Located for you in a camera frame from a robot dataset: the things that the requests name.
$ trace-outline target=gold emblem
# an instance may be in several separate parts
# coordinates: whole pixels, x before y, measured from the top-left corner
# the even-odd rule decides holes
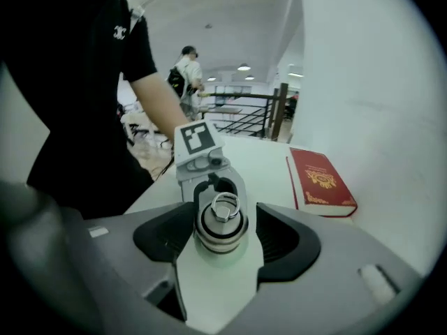
[[[309,201],[309,202],[315,202],[317,204],[329,204],[328,201],[325,201],[325,200],[323,200],[321,198],[315,198],[314,196],[312,196],[310,194],[309,191],[306,191],[306,196],[307,196],[307,201]]]
[[[334,177],[331,174],[324,174],[319,171],[313,171],[313,170],[306,170],[307,177],[312,179],[314,184],[317,182],[320,184],[321,187],[324,188],[332,188],[337,187]]]
[[[356,205],[356,201],[354,201],[354,199],[351,196],[349,198],[349,200],[343,201],[342,204],[345,205],[345,206],[355,206]]]

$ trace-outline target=ceiling light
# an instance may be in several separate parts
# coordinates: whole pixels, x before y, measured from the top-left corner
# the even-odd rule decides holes
[[[251,70],[248,64],[241,64],[237,70]]]

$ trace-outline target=black backpack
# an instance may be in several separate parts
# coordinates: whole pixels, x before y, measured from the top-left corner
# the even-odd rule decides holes
[[[181,98],[183,96],[185,80],[176,66],[174,66],[174,68],[170,70],[168,83],[174,89],[175,93],[177,93],[179,98]]]

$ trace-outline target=wooden post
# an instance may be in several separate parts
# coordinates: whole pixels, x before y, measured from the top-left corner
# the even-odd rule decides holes
[[[284,109],[286,108],[286,99],[287,99],[287,90],[288,84],[281,83],[279,88],[279,100],[278,100],[278,110],[277,115],[274,118],[273,131],[272,131],[272,140],[277,142],[279,131],[281,130],[281,124],[284,117]]]
[[[278,95],[278,88],[275,88],[273,91],[273,96],[276,97]],[[274,109],[277,106],[276,99],[272,100],[272,109],[270,110],[270,116],[268,118],[268,128],[270,129],[272,127],[273,123],[273,116],[274,116]]]

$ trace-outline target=black t-shirt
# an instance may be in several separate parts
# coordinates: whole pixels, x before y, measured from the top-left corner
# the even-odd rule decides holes
[[[85,218],[121,214],[152,183],[126,148],[117,85],[156,72],[126,0],[2,0],[1,58],[50,129],[28,183]]]

